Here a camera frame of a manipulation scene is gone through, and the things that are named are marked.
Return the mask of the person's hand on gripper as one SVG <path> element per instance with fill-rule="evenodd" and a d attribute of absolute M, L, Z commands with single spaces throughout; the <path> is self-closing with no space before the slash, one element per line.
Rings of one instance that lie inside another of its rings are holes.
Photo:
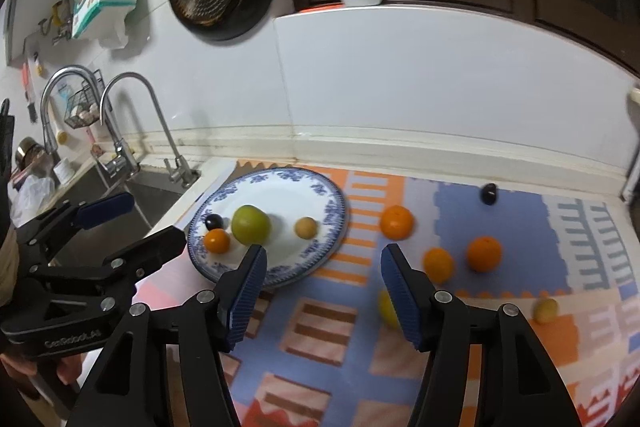
<path fill-rule="evenodd" d="M 64 385 L 73 384 L 82 372 L 83 355 L 71 355 L 58 361 L 56 375 Z M 28 381 L 29 378 L 38 374 L 38 366 L 34 361 L 29 361 L 21 355 L 10 355 L 4 352 L 1 355 L 1 362 L 9 376 L 16 381 Z"/>

